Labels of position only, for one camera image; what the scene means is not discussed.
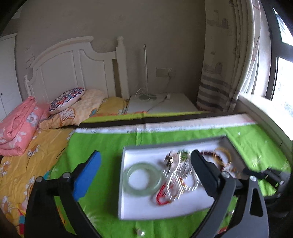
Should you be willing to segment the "silver pearl brooch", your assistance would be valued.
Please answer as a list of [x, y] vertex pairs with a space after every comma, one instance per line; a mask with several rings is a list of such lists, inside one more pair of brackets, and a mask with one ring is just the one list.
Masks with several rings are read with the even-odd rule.
[[181, 157], [179, 157], [179, 160], [174, 161], [167, 154], [164, 159], [164, 164], [165, 164], [165, 167], [168, 168], [169, 170], [174, 170], [180, 164], [180, 161], [181, 161]]

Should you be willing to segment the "gold interlocked ring bangle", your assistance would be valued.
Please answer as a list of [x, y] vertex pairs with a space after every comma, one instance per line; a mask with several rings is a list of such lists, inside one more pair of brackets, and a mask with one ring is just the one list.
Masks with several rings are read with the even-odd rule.
[[168, 156], [172, 158], [174, 161], [177, 161], [179, 160], [180, 154], [181, 154], [180, 150], [178, 151], [172, 150], [169, 152]]

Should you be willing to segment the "grey jewelry tray box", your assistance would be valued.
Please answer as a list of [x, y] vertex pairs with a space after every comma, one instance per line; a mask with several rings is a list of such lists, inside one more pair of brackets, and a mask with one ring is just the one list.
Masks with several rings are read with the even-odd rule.
[[[222, 166], [214, 158], [217, 147], [226, 148], [232, 162]], [[164, 159], [170, 151], [181, 151], [180, 164], [169, 170]], [[198, 150], [208, 162], [212, 162], [223, 172], [235, 178], [243, 178], [242, 170], [246, 164], [237, 149], [227, 136], [172, 142], [158, 145], [127, 146], [123, 149], [118, 218], [121, 220], [157, 220], [188, 215], [210, 208], [214, 199], [207, 195], [198, 175], [191, 164], [192, 151]], [[163, 182], [153, 195], [137, 197], [123, 190], [123, 173], [125, 169], [136, 163], [150, 163], [156, 166], [163, 175]]]

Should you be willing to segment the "green cartoon cloth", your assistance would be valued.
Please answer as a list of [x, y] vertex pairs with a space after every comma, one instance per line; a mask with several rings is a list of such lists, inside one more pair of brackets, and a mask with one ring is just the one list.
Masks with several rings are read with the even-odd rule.
[[93, 151], [101, 153], [101, 166], [79, 203], [103, 237], [135, 237], [141, 228], [147, 237], [190, 237], [207, 214], [207, 209], [179, 218], [122, 221], [118, 219], [118, 190], [123, 148], [158, 145], [226, 135], [254, 171], [267, 168], [289, 172], [292, 159], [268, 133], [247, 114], [135, 113], [94, 116], [84, 121], [71, 136], [66, 149], [51, 170], [56, 179], [85, 162]]

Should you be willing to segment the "green jade bangle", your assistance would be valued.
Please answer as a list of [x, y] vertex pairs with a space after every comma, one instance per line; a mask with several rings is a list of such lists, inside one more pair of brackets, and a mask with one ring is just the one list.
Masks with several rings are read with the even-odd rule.
[[123, 173], [123, 190], [132, 196], [153, 195], [162, 182], [162, 172], [150, 163], [133, 164]]

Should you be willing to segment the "patterned round cushion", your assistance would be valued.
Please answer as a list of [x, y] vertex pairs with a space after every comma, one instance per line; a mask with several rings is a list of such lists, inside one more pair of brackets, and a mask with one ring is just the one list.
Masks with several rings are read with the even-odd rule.
[[63, 94], [58, 96], [54, 101], [51, 102], [49, 106], [49, 113], [51, 115], [57, 114], [64, 111], [69, 106], [76, 103], [85, 93], [85, 89], [82, 87], [77, 87], [65, 91]]

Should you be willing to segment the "small loose pearl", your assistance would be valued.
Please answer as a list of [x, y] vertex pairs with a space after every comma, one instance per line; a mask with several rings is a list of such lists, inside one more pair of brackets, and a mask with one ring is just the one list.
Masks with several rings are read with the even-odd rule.
[[136, 235], [138, 236], [138, 237], [144, 237], [145, 236], [145, 231], [143, 231], [142, 229], [140, 229], [140, 228], [137, 228], [136, 230], [135, 230], [135, 233], [136, 233]]

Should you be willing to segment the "pink folded quilt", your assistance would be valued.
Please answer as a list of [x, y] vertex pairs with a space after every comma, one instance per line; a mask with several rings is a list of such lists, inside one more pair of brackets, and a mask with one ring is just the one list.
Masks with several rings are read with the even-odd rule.
[[32, 96], [18, 105], [1, 121], [2, 156], [21, 156], [27, 149], [42, 119], [49, 116], [49, 104], [36, 102]]

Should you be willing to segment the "window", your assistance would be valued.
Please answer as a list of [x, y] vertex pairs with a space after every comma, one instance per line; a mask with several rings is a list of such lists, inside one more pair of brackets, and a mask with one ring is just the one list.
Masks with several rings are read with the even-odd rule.
[[292, 116], [292, 1], [261, 1], [271, 40], [266, 98]]

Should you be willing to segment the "white nightstand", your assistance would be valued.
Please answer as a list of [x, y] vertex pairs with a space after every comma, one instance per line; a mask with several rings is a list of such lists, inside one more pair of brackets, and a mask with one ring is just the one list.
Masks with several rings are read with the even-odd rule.
[[184, 113], [198, 111], [195, 105], [183, 93], [136, 94], [128, 102], [126, 113], [143, 111], [156, 113]]

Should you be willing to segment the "white upright lamp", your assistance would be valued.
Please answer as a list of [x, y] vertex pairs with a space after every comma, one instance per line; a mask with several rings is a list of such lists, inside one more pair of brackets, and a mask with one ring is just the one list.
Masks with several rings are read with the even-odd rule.
[[145, 69], [145, 87], [139, 89], [138, 95], [141, 101], [154, 101], [157, 96], [149, 92], [149, 73], [147, 68], [147, 46], [144, 44], [144, 69]]

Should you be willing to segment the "white wardrobe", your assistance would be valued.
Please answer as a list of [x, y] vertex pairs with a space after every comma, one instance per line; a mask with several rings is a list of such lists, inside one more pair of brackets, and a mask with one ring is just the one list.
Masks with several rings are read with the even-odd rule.
[[16, 33], [1, 37], [0, 41], [0, 94], [1, 120], [22, 103], [15, 66]]

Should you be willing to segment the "white bed headboard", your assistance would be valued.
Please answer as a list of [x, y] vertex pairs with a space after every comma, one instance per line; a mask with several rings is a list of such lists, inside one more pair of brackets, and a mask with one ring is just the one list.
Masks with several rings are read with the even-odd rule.
[[30, 65], [32, 77], [25, 79], [28, 96], [49, 103], [76, 87], [98, 89], [106, 97], [130, 98], [124, 38], [117, 38], [113, 52], [98, 53], [84, 36], [61, 41], [47, 48]]

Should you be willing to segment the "beige striped curtain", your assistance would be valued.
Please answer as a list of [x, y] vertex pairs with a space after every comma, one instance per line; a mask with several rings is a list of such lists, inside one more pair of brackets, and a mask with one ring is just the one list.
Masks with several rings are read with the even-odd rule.
[[261, 1], [205, 1], [206, 31], [196, 106], [232, 112], [241, 93], [265, 96], [271, 39]]

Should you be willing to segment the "wall socket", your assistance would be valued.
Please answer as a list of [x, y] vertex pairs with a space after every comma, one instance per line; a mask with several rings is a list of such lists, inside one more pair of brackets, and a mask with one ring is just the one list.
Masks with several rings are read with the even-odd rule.
[[172, 68], [156, 68], [156, 77], [171, 77], [173, 74]]

